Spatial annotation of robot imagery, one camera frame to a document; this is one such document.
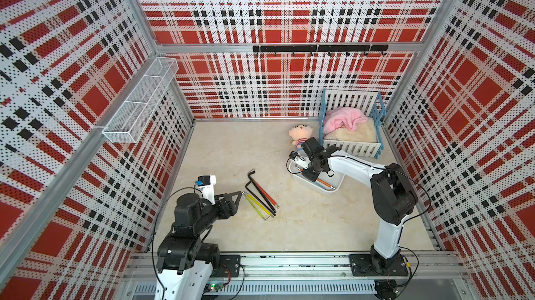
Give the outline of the yellow hex key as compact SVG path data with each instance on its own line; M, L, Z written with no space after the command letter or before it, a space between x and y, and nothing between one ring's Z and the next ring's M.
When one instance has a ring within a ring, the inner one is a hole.
M263 219L264 221L267 221L268 219L271 219L271 218L272 218L271 216L269 216L269 214L265 213L261 208L259 208L259 209L260 209L260 211L262 212L262 214L264 215L264 219Z

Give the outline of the thin black hex key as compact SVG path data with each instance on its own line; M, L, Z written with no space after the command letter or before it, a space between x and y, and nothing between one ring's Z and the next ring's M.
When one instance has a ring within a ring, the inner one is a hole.
M249 188L249 185L252 184L252 181L249 181L246 185L245 185L245 188L248 192L248 194L252 197L253 201L267 214L269 214L269 216L271 217L275 217L275 214L273 213L273 211Z

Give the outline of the blue white toy crib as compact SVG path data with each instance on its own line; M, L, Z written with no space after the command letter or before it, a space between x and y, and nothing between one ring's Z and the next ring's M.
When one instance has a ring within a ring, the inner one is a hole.
M357 157L377 158L384 149L380 130L386 116L378 92L325 89L319 116L319 141Z

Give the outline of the red hex key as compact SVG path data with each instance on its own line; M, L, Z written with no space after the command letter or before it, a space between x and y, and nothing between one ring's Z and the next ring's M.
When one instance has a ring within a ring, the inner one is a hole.
M256 180L253 180L253 182L256 185L257 189L263 194L263 196L278 209L279 205L276 203L276 201L263 189L263 187L259 183L257 183Z

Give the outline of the orange hex key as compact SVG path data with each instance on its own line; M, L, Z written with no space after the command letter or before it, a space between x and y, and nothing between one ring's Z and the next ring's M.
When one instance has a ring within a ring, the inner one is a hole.
M335 190L336 189L334 186L332 186L331 184L321 180L320 178L316 179L316 182L321 183L323 186L327 187L330 190Z

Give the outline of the green hex key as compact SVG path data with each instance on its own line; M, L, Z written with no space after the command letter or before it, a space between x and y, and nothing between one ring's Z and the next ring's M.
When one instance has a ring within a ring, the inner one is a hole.
M264 219L264 215L259 209L259 205L256 203L256 200L250 196L249 194L245 194L245 198L247 199L248 203L252 206L253 210L259 215L260 218Z

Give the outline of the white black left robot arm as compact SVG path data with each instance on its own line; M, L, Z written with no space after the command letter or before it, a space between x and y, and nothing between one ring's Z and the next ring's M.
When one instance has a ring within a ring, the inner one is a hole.
M153 266L156 299L202 298L208 279L220 267L219 246L206 243L203 233L216 221L236 215L241 198L240 191L216 195L214 203L192 192L177 198L175 221Z

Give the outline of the black wall hook rail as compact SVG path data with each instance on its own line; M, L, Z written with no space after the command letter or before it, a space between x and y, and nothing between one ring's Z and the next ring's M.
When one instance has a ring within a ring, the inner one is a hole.
M255 45L254 53L364 53L384 54L389 45Z

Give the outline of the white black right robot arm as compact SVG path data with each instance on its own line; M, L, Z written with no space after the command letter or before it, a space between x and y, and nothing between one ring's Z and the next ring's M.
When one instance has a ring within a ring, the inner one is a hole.
M378 233L369 254L351 258L354 276L410 275L399 242L418 196L398 164L366 162L337 146L324 148L314 137L302 144L300 152L291 152L288 161L310 183L324 173L348 176L370 188L373 208L380 218Z

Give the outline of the plush doll pink head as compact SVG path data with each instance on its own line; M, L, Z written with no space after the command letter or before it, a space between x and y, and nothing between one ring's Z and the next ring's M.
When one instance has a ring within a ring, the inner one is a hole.
M288 131L288 135L292 139L292 144L296 149L301 148L301 145L313 136L313 128L309 125L296 125Z

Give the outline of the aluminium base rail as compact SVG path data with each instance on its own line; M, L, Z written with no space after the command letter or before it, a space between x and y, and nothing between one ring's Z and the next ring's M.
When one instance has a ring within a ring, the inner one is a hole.
M156 277L152 256L129 263L119 299L476 299L451 251L403 251L390 272L357 252L227 252L213 272L197 265Z

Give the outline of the pink fleece blanket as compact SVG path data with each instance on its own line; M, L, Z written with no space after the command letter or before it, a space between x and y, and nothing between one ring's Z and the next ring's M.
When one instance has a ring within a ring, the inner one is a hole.
M358 123L365 123L367 116L356 108L341 107L333 109L326 113L323 123L323 135L333 132L340 127L347 127L350 130L355 130Z

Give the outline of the white plastic storage box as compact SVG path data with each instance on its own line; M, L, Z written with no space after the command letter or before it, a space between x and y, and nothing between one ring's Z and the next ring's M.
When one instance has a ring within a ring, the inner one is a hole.
M322 172L318 177L336 188L335 190L326 191L316 186L314 182L311 182L310 180L306 179L306 177L303 176L302 172L299 172L298 168L291 160L289 160L287 163L287 169L291 172L291 176L296 182L304 185L308 189L312 189L324 195L330 195L337 192L340 189L340 186L344 181L345 177L345 175L339 173L333 173L332 176L329 176L327 173Z

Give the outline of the cream fluffy blanket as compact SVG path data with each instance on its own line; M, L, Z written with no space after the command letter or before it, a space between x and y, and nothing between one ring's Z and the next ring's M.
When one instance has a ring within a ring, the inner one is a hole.
M356 124L355 130L350 130L347 127L340 127L324 136L324 139L334 141L375 143L377 141L377 132L373 119L368 117L365 123Z

